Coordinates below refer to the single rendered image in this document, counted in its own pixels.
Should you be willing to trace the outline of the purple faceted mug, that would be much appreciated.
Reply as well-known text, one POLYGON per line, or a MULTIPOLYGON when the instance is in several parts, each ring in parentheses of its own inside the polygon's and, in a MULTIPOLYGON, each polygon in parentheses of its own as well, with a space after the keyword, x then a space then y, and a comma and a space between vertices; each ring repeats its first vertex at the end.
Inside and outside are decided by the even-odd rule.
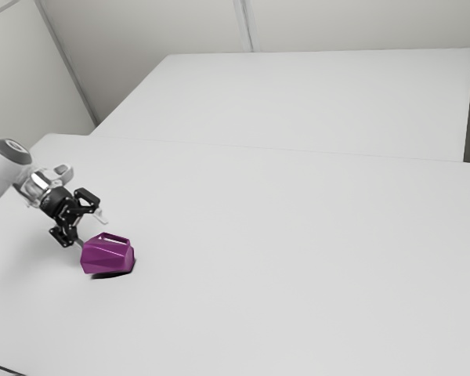
POLYGON ((130 240, 112 233, 100 233, 82 246, 80 263, 86 274, 128 273, 135 262, 130 240))

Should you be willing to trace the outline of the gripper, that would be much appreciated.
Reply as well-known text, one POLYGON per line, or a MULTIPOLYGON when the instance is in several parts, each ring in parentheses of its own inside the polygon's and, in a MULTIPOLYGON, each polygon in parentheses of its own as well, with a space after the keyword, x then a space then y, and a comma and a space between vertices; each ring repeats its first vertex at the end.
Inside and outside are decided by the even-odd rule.
POLYGON ((74 196, 63 186, 52 188, 42 198, 39 208, 48 217, 54 219, 55 225, 49 233, 63 248, 81 243, 78 236, 78 223, 83 215, 92 215, 103 225, 109 223, 100 207, 100 199, 82 187, 74 191, 74 196), (73 213, 71 211, 61 213, 65 208, 74 207, 73 213))

